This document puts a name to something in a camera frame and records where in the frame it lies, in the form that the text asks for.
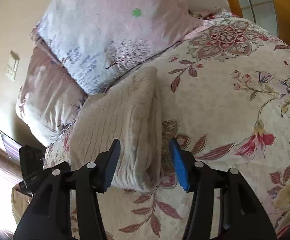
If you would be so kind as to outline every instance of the green clover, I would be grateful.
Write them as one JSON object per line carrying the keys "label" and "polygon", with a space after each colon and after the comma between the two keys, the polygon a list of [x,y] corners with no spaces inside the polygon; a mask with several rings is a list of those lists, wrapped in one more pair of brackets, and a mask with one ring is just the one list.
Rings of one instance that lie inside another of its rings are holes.
{"label": "green clover", "polygon": [[142,11],[138,8],[134,9],[133,11],[133,16],[135,16],[135,18],[140,17],[142,15]]}

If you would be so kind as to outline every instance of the blue gripper pad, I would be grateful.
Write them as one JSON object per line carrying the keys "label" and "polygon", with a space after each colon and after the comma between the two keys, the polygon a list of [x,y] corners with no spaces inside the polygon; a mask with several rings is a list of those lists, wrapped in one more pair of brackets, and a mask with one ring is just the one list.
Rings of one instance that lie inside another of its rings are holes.
{"label": "blue gripper pad", "polygon": [[179,184],[185,191],[189,190],[188,170],[183,159],[183,151],[176,138],[172,138],[169,143],[169,152],[173,160],[174,169],[179,181]]}

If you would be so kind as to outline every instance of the pink flower pattern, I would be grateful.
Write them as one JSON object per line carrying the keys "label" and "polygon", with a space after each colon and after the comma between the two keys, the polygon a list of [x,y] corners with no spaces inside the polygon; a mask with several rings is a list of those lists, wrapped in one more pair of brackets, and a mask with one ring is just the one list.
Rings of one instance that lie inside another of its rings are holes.
{"label": "pink flower pattern", "polygon": [[225,58],[248,56],[253,49],[268,41],[268,37],[251,28],[249,22],[234,21],[230,25],[216,25],[201,32],[189,41],[189,52],[197,60],[213,58],[221,62]]}
{"label": "pink flower pattern", "polygon": [[241,78],[241,80],[242,80],[243,83],[249,83],[249,82],[252,81],[252,78],[251,78],[251,76],[250,76],[249,74],[246,74],[246,75],[244,75],[244,76]]}
{"label": "pink flower pattern", "polygon": [[272,145],[274,140],[275,136],[271,133],[266,133],[262,121],[258,120],[252,135],[236,145],[236,155],[246,157],[262,155],[265,157],[266,145]]}
{"label": "pink flower pattern", "polygon": [[234,90],[240,90],[241,89],[241,85],[239,85],[238,83],[234,84]]}

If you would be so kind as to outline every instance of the bed sheet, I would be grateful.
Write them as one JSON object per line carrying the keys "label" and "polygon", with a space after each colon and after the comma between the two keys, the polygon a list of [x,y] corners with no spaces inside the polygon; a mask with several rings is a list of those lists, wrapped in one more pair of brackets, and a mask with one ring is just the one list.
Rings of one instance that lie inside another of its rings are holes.
{"label": "bed sheet", "polygon": [[[290,47],[231,13],[206,14],[215,26],[139,66],[158,70],[164,177],[150,194],[111,187],[99,195],[108,239],[182,238],[192,193],[177,183],[172,137],[214,169],[238,168],[278,236],[290,226]],[[69,162],[71,130],[47,149],[45,168]],[[71,222],[79,238],[74,191]],[[217,230],[214,216],[211,236]]]}

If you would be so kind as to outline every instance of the light switch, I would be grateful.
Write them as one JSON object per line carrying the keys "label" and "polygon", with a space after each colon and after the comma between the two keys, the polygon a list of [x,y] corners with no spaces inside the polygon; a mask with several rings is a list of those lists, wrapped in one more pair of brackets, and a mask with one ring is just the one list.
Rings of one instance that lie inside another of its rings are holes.
{"label": "light switch", "polygon": [[7,67],[6,73],[5,75],[12,81],[15,80],[15,75],[16,75],[16,71],[10,69],[9,67]]}
{"label": "light switch", "polygon": [[10,53],[10,57],[9,57],[9,62],[7,64],[7,66],[16,72],[16,70],[18,69],[18,62],[20,61],[18,55],[16,53],[14,53],[13,51],[11,51]]}

